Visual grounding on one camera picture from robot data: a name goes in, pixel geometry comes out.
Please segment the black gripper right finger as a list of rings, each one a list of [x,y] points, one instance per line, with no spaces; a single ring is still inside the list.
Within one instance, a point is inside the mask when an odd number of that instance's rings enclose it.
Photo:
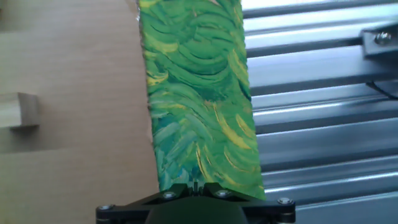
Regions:
[[[195,195],[201,197],[211,197],[232,203],[241,208],[251,222],[259,218],[257,223],[295,223],[295,201],[281,197],[277,200],[261,200],[250,195],[237,192],[219,183],[195,182]]]

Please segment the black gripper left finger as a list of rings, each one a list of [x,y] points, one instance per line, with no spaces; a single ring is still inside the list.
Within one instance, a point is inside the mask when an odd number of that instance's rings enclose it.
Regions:
[[[96,224],[145,223],[150,211],[159,205],[193,196],[196,183],[173,184],[171,188],[127,205],[107,204],[96,208]]]

